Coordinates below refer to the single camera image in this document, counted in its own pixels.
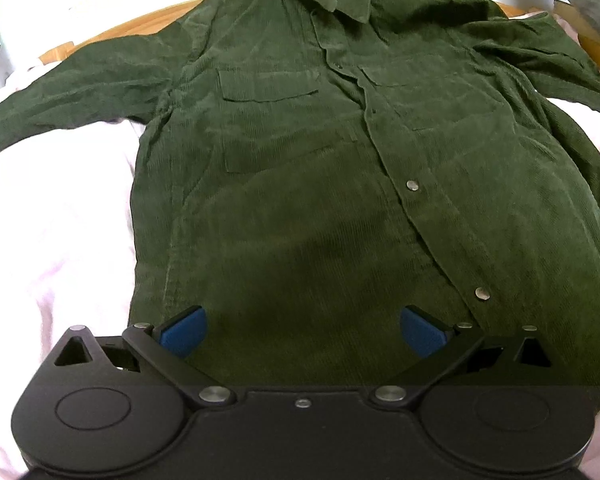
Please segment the dark green corduroy shirt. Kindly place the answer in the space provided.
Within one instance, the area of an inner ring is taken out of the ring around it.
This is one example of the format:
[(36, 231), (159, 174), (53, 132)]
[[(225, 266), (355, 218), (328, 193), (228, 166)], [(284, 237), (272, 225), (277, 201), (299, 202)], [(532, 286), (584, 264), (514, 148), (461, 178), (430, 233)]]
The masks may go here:
[(190, 306), (230, 384), (377, 385), (408, 304), (532, 324), (600, 385), (600, 153), (558, 107), (600, 72), (548, 15), (490, 0), (204, 0), (79, 50), (0, 104), (0, 151), (145, 125), (130, 318)]

